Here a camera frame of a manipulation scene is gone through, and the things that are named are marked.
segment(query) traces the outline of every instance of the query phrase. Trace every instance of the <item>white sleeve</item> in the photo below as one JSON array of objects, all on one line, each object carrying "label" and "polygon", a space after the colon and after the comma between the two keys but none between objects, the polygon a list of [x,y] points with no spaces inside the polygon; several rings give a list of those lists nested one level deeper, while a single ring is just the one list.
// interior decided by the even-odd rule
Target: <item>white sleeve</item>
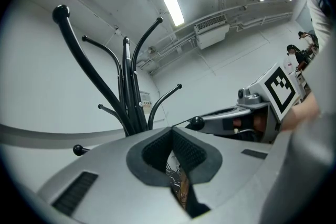
[{"label": "white sleeve", "polygon": [[304,39],[308,42],[308,44],[314,44],[314,41],[311,37],[306,36]]},{"label": "white sleeve", "polygon": [[336,89],[336,30],[324,49],[320,51],[314,60],[302,73],[311,91],[314,93],[321,113],[336,113],[335,94]]},{"label": "white sleeve", "polygon": [[320,9],[317,0],[307,0],[307,6],[309,8],[310,16],[313,21],[313,27],[319,40],[319,47],[321,50],[330,38],[332,31],[331,22]]}]

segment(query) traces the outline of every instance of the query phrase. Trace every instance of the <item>hand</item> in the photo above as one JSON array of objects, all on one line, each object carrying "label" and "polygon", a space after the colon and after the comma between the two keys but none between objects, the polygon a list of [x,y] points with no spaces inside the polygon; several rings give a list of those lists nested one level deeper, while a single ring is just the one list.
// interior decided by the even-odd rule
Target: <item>hand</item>
[{"label": "hand", "polygon": [[[241,119],[237,118],[233,120],[234,127],[241,127]],[[257,113],[253,117],[253,128],[256,131],[264,132],[266,129],[267,114],[266,113]]]},{"label": "hand", "polygon": [[320,108],[317,104],[314,94],[311,92],[301,103],[290,108],[282,121],[282,131],[294,130],[303,121],[315,119],[320,114]]}]

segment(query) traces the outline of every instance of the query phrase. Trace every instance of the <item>black knob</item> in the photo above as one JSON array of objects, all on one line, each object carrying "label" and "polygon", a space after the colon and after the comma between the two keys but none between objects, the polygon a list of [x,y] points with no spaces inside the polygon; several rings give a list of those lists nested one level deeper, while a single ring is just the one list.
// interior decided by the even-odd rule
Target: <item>black knob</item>
[{"label": "black knob", "polygon": [[238,91],[238,98],[241,99],[241,98],[243,98],[243,96],[244,96],[243,91],[239,90]]},{"label": "black knob", "polygon": [[70,17],[70,9],[66,5],[59,5],[53,11],[53,20],[56,24],[68,17]]},{"label": "black knob", "polygon": [[190,120],[191,129],[194,131],[199,131],[203,129],[205,123],[202,117],[195,116]]},{"label": "black knob", "polygon": [[81,156],[81,155],[85,154],[87,151],[90,151],[90,150],[82,147],[81,145],[75,145],[72,148],[72,151],[74,152],[75,155]]},{"label": "black knob", "polygon": [[83,149],[83,147],[81,145],[75,145],[73,147],[72,151],[74,152],[75,155],[81,156],[81,155],[83,155],[82,149]]},{"label": "black knob", "polygon": [[130,39],[128,37],[124,37],[124,40],[122,41],[123,44],[130,44]]}]

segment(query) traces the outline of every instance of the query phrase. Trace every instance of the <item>person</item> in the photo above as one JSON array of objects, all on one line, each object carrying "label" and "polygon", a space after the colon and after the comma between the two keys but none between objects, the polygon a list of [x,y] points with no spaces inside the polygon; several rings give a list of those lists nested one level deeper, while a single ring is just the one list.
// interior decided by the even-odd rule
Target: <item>person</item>
[{"label": "person", "polygon": [[[331,37],[335,14],[328,0],[307,0],[307,7],[312,18],[316,36],[319,40],[319,50],[322,50]],[[295,130],[303,121],[313,120],[317,118],[320,113],[321,111],[316,97],[314,93],[311,92],[302,103],[290,108],[282,120],[281,131]],[[240,118],[234,119],[234,127],[240,127],[241,122]],[[264,132],[266,122],[267,116],[265,114],[257,112],[254,115],[254,129],[256,131]]]},{"label": "person", "polygon": [[308,61],[305,59],[303,53],[298,49],[298,47],[294,45],[288,45],[287,52],[289,55],[295,55],[296,60],[299,64],[297,66],[297,71],[301,71],[301,70],[303,71],[307,67]]},{"label": "person", "polygon": [[307,32],[299,32],[299,39],[303,38],[308,43],[308,54],[311,55],[314,53],[314,55],[319,53],[319,47],[317,41],[315,42],[313,39],[313,36],[308,34]]}]

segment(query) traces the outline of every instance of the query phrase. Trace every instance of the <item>person's arm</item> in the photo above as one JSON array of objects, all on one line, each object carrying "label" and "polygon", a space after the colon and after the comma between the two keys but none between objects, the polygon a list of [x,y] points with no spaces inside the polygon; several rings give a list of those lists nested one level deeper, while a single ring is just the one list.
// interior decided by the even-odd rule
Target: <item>person's arm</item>
[{"label": "person's arm", "polygon": [[294,130],[304,120],[311,120],[320,114],[314,94],[311,92],[307,98],[298,105],[292,106],[282,122],[282,131]]},{"label": "person's arm", "polygon": [[[314,119],[319,114],[320,108],[316,102],[314,94],[311,92],[301,104],[297,104],[290,108],[282,121],[281,131],[294,130],[303,121]],[[240,118],[234,119],[234,127],[241,127],[241,122]],[[257,113],[254,115],[253,126],[255,130],[263,133],[266,129],[266,122],[267,114]]]},{"label": "person's arm", "polygon": [[306,66],[306,62],[305,62],[305,61],[301,62],[301,63],[298,65],[298,69],[299,69],[299,70],[302,70],[304,66]]},{"label": "person's arm", "polygon": [[323,13],[317,0],[307,0],[307,6],[321,50],[327,44],[331,36],[333,29],[332,21]]},{"label": "person's arm", "polygon": [[308,46],[308,50],[311,50],[311,48],[314,46],[314,44],[310,44],[309,46]]},{"label": "person's arm", "polygon": [[299,63],[298,69],[302,70],[306,66],[304,57],[302,56],[300,52],[296,52],[295,57],[296,57],[297,62]]}]

